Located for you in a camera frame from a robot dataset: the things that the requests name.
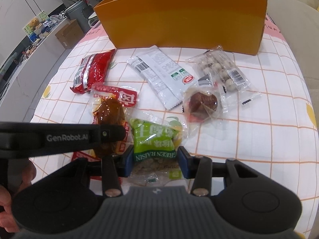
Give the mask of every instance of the white snack package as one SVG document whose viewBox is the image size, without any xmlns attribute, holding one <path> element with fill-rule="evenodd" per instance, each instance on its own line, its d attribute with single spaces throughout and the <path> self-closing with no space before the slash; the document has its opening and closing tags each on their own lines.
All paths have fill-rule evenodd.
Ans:
<svg viewBox="0 0 319 239">
<path fill-rule="evenodd" d="M 194 76 L 181 68 L 157 46 L 152 46 L 137 56 L 158 75 L 180 101 L 183 100 L 183 92 L 196 81 Z"/>
<path fill-rule="evenodd" d="M 181 100 L 176 98 L 174 93 L 172 93 L 158 75 L 139 57 L 134 56 L 127 60 L 127 63 L 137 70 L 142 77 L 146 78 L 147 82 L 167 110 L 170 110 L 181 103 Z"/>
</svg>

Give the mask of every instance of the metal screw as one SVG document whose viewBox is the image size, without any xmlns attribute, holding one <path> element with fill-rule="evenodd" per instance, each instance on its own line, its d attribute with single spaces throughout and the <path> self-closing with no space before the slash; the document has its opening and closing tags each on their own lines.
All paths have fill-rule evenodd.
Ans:
<svg viewBox="0 0 319 239">
<path fill-rule="evenodd" d="M 112 198 L 112 197 L 118 197 L 121 195 L 121 191 L 118 189 L 108 189 L 105 191 L 105 195 L 107 195 L 108 197 Z"/>
<path fill-rule="evenodd" d="M 197 188 L 197 189 L 193 190 L 193 194 L 198 196 L 198 197 L 206 196 L 206 195 L 208 195 L 208 193 L 209 193 L 208 190 L 204 189 L 204 188 Z"/>
</svg>

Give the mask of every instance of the red label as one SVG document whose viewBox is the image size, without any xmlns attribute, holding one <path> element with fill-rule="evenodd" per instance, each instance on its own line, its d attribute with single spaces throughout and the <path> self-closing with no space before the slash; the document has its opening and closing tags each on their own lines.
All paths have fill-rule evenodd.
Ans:
<svg viewBox="0 0 319 239">
<path fill-rule="evenodd" d="M 188 75 L 183 79 L 183 83 L 189 83 L 194 79 L 194 76 Z"/>
<path fill-rule="evenodd" d="M 106 85 L 96 85 L 93 87 L 94 94 L 93 97 L 108 98 L 101 93 L 112 93 L 115 98 L 122 103 L 123 107 L 133 107 L 136 104 L 136 99 L 138 96 L 137 91 L 132 91 L 124 88 L 106 86 Z"/>
</svg>

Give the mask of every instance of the red oval logo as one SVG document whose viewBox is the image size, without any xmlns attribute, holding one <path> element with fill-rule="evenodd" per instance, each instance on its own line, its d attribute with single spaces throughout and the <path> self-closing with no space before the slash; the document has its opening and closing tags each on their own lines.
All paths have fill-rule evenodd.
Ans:
<svg viewBox="0 0 319 239">
<path fill-rule="evenodd" d="M 194 76 L 192 76 L 192 75 L 188 75 L 188 76 L 186 76 L 184 79 L 183 79 L 183 83 L 189 83 L 189 82 L 191 82 L 192 80 L 194 79 Z"/>
</svg>

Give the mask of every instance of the marble wall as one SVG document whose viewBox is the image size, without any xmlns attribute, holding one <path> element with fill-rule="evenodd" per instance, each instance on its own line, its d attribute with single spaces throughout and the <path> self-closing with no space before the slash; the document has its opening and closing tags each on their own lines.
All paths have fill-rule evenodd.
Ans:
<svg viewBox="0 0 319 239">
<path fill-rule="evenodd" d="M 0 0 L 0 64 L 26 36 L 25 25 L 42 10 L 50 13 L 61 4 L 61 0 Z"/>
</svg>

